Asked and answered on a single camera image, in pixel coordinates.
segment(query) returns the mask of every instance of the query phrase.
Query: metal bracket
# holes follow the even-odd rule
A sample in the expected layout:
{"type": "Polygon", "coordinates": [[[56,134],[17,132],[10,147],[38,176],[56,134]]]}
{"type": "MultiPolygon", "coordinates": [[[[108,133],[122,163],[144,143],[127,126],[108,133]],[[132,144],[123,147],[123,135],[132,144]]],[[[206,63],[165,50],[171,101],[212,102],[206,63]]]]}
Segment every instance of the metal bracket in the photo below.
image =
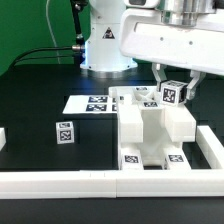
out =
{"type": "Polygon", "coordinates": [[[152,63],[152,72],[155,76],[155,79],[157,81],[157,91],[160,92],[160,85],[162,81],[167,80],[166,74],[164,69],[166,68],[166,65],[152,63]]]}
{"type": "Polygon", "coordinates": [[[186,98],[188,100],[194,99],[195,93],[196,93],[196,88],[202,82],[202,80],[205,78],[206,73],[205,72],[199,72],[199,71],[191,70],[190,76],[193,79],[191,80],[191,82],[187,86],[186,98]]]}

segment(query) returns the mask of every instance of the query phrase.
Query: white cube with marker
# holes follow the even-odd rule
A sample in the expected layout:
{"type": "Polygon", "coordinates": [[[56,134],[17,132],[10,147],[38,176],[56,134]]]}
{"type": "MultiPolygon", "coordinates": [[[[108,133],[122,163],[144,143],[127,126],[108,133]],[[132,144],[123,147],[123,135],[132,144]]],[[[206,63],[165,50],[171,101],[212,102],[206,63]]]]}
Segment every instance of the white cube with marker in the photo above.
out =
{"type": "Polygon", "coordinates": [[[74,140],[74,127],[71,121],[57,122],[56,123],[57,132],[57,143],[66,144],[73,143],[74,140]]]}

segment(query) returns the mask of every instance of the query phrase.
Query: small cube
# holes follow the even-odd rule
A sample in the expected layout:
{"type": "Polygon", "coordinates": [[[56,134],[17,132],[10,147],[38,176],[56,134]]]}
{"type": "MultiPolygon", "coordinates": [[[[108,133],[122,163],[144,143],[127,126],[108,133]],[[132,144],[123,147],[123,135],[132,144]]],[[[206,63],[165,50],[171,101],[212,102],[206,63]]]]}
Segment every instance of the small cube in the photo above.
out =
{"type": "Polygon", "coordinates": [[[161,84],[161,103],[176,106],[186,102],[186,86],[178,81],[167,81],[161,84]]]}
{"type": "Polygon", "coordinates": [[[71,121],[67,122],[57,122],[57,143],[66,144],[74,142],[74,127],[71,121]]]}

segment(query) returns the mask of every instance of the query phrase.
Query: green wall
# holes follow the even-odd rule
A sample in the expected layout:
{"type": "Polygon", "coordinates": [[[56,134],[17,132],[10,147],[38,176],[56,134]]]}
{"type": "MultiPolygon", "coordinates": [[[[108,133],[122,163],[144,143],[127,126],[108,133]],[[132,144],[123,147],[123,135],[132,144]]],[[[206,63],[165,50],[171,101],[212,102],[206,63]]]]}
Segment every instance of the green wall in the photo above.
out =
{"type": "MultiPolygon", "coordinates": [[[[33,48],[53,47],[46,20],[46,2],[47,0],[0,0],[0,75],[22,52],[33,48]]],[[[58,46],[71,46],[75,43],[75,29],[70,0],[51,0],[49,9],[58,46]]],[[[89,17],[89,7],[86,7],[80,13],[86,39],[90,30],[89,17]]],[[[72,63],[72,59],[61,61],[72,63]]],[[[26,63],[57,63],[57,59],[32,60],[26,63]]]]}

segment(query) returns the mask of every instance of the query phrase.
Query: white foam block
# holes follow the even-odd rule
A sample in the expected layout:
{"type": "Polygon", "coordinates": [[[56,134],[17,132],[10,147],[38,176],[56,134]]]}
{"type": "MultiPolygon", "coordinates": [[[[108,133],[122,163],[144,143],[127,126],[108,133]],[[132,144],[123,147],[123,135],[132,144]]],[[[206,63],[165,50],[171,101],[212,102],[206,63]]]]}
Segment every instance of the white foam block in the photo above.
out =
{"type": "Polygon", "coordinates": [[[212,169],[224,169],[224,148],[209,126],[198,126],[196,142],[212,169]]]}
{"type": "Polygon", "coordinates": [[[106,172],[0,172],[0,198],[116,197],[116,179],[106,172]]]}
{"type": "Polygon", "coordinates": [[[137,104],[118,105],[121,142],[143,142],[143,121],[137,104]]]}
{"type": "Polygon", "coordinates": [[[163,150],[165,161],[163,169],[167,170],[191,170],[191,166],[181,148],[165,148],[163,150]]]}
{"type": "Polygon", "coordinates": [[[117,197],[222,196],[223,170],[120,171],[117,197]]]}
{"type": "Polygon", "coordinates": [[[122,170],[144,170],[141,153],[138,149],[124,149],[121,152],[122,170]]]}
{"type": "Polygon", "coordinates": [[[5,138],[5,129],[0,128],[0,150],[4,147],[6,143],[6,138],[5,138]]]}
{"type": "Polygon", "coordinates": [[[165,127],[173,142],[194,142],[196,121],[184,105],[165,107],[165,127]]]}

